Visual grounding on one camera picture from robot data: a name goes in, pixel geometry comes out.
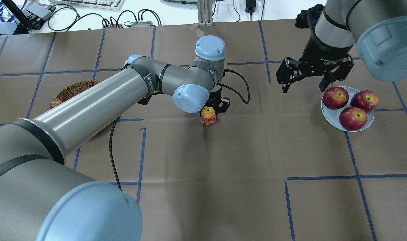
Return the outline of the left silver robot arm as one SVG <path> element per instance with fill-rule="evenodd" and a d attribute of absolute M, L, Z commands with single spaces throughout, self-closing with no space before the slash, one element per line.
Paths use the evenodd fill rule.
<path fill-rule="evenodd" d="M 201 37 L 188 68 L 131 55 L 119 73 L 34 119 L 0 127 L 0 241 L 139 241 L 138 201 L 67 168 L 65 157 L 155 91 L 202 111 L 222 79 L 226 44 Z"/>

